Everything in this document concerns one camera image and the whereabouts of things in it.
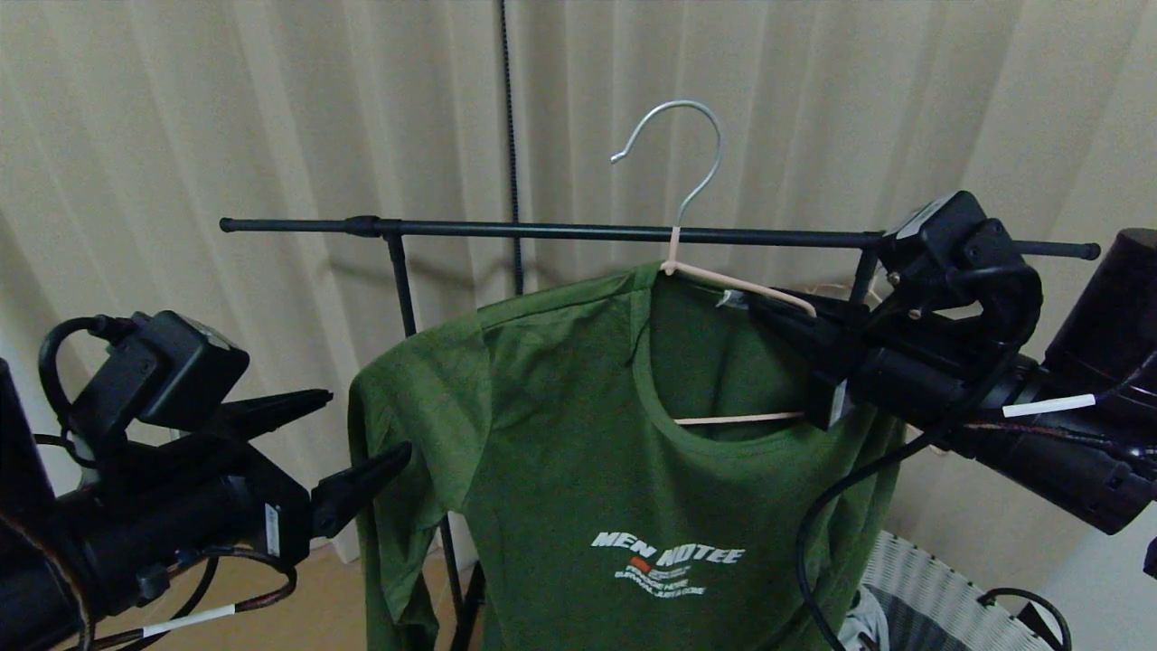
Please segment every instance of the green t-shirt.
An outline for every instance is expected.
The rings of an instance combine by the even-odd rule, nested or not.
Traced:
[[[487,579],[487,651],[826,649],[795,582],[796,527],[902,424],[801,421],[805,363],[720,293],[648,264],[480,309],[390,350],[351,389],[354,460],[415,444],[359,517],[371,650],[428,650],[421,565],[462,512]],[[848,490],[808,565],[838,627],[896,472]]]

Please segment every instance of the wooden floor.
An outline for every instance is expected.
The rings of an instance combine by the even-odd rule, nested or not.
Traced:
[[[469,580],[469,570],[463,580]],[[441,629],[435,651],[450,648],[454,632],[454,606],[441,552],[432,554],[422,569]],[[174,582],[161,599],[131,608],[104,620],[97,636],[168,620],[184,604],[200,578],[193,569]],[[275,589],[282,577],[253,562],[222,558],[213,586],[198,611],[233,604]],[[294,649],[299,651],[356,651],[366,649],[366,612],[362,601],[361,564],[344,564],[329,546],[297,565],[297,590],[288,599],[268,608],[194,624],[170,632],[149,649],[169,651],[255,651]],[[480,649],[476,627],[471,650]],[[66,649],[75,641],[61,645]]]

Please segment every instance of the curtain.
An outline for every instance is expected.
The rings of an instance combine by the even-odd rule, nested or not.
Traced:
[[[238,398],[326,387],[259,447],[312,486],[347,464],[344,391],[399,342],[381,241],[231,234],[222,216],[869,230],[956,188],[1020,238],[1152,224],[1157,8],[1055,2],[496,1],[0,6],[0,323],[171,308],[252,356]],[[516,161],[510,191],[510,161]],[[513,293],[511,243],[407,237],[420,328]],[[847,251],[687,245],[767,283],[847,282]],[[656,243],[524,241],[528,290]],[[1039,356],[1095,268],[1031,260]],[[103,354],[62,361],[72,391]],[[22,395],[36,400],[35,383]],[[133,431],[142,441],[164,432]],[[908,463],[889,526],[978,582],[1032,587],[1088,528],[983,467]],[[345,547],[351,554],[352,547]]]

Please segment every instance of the woven basket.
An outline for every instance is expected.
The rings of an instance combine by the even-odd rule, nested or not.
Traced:
[[[891,651],[1053,651],[981,590],[935,556],[882,533],[864,585],[887,616]]]

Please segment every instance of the shirt sleeve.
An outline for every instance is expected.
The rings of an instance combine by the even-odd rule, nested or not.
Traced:
[[[349,389],[353,463],[401,442],[414,453],[358,517],[369,651],[429,651],[437,620],[421,580],[439,520],[460,510],[491,424],[489,356],[477,316],[440,325],[362,370]]]

